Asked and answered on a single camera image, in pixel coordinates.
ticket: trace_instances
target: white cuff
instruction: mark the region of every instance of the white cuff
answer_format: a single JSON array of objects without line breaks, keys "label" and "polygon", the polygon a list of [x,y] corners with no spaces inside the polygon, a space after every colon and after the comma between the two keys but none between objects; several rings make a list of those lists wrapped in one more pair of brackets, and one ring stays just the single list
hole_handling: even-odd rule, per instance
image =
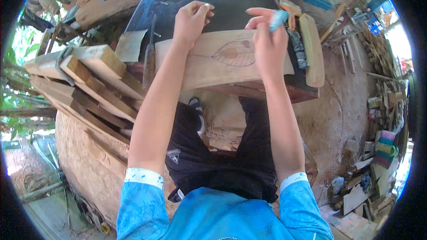
[{"label": "white cuff", "polygon": [[139,182],[141,184],[151,184],[163,190],[162,175],[143,168],[128,168],[126,170],[125,182]]},{"label": "white cuff", "polygon": [[283,182],[280,185],[280,193],[290,184],[293,184],[298,181],[307,181],[307,174],[306,173],[294,173],[288,178],[284,179]]}]

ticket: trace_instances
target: blue shirt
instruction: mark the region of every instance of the blue shirt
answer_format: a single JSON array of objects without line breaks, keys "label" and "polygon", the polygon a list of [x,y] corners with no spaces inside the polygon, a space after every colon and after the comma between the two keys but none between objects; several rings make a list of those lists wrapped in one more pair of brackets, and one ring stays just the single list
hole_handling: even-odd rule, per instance
[{"label": "blue shirt", "polygon": [[264,200],[199,188],[181,201],[169,222],[163,177],[129,168],[117,217],[117,239],[333,239],[305,173],[280,185],[280,220]]}]

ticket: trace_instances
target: dirt floor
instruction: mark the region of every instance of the dirt floor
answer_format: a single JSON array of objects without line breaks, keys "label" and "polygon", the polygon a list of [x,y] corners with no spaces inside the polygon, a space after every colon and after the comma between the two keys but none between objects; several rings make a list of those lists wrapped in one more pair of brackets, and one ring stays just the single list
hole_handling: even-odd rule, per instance
[{"label": "dirt floor", "polygon": [[[331,181],[344,176],[350,166],[359,159],[360,152],[344,152],[347,139],[362,143],[366,135],[366,99],[375,86],[366,72],[372,72],[367,55],[357,40],[363,68],[355,61],[356,73],[347,70],[343,75],[342,59],[338,48],[323,47],[325,85],[320,88],[320,98],[293,105],[302,139],[312,152],[319,174],[312,187],[319,206],[328,203]],[[188,102],[193,95],[205,104],[207,137],[212,147],[236,150],[246,126],[244,112],[237,97],[210,92],[188,91],[180,101]],[[56,119],[56,145],[59,161],[68,182],[104,216],[115,228],[120,205],[123,180],[97,161],[86,148],[88,136],[85,126],[73,118],[58,113]],[[122,144],[95,133],[111,152],[127,161],[128,150]],[[165,168],[165,201],[169,217],[173,216],[178,203],[167,200],[175,187]]]}]

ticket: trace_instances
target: logo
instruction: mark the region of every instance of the logo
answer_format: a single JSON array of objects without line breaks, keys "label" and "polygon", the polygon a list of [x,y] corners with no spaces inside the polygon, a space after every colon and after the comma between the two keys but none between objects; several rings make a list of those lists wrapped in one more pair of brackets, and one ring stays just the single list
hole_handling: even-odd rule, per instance
[{"label": "logo", "polygon": [[167,152],[167,155],[170,157],[170,159],[173,160],[174,163],[178,164],[179,153],[181,153],[179,149],[174,149],[174,150],[169,150]]}]

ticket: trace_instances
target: person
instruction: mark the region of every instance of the person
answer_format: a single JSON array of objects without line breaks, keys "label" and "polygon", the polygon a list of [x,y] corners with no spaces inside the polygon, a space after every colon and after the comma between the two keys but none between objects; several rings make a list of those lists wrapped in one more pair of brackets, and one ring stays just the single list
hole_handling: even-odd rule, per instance
[{"label": "person", "polygon": [[[214,6],[193,1],[175,17],[172,44],[137,115],[117,216],[118,239],[333,239],[304,172],[304,150],[284,83],[288,35],[272,34],[274,10],[250,8],[246,29],[266,102],[240,98],[247,127],[235,159],[211,154],[201,102],[178,103],[184,66]],[[164,164],[183,197],[169,222]],[[280,191],[280,219],[269,203]]]}]

